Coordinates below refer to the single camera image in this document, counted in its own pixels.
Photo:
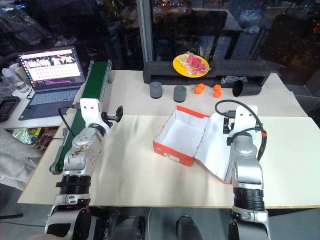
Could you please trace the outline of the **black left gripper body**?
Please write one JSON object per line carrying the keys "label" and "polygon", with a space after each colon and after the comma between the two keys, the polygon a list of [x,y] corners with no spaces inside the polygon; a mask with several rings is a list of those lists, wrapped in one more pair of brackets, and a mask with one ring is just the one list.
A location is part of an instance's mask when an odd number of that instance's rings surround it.
{"label": "black left gripper body", "polygon": [[111,121],[117,122],[117,116],[116,115],[107,115],[106,112],[101,113],[101,118],[103,122],[107,125],[113,125]]}

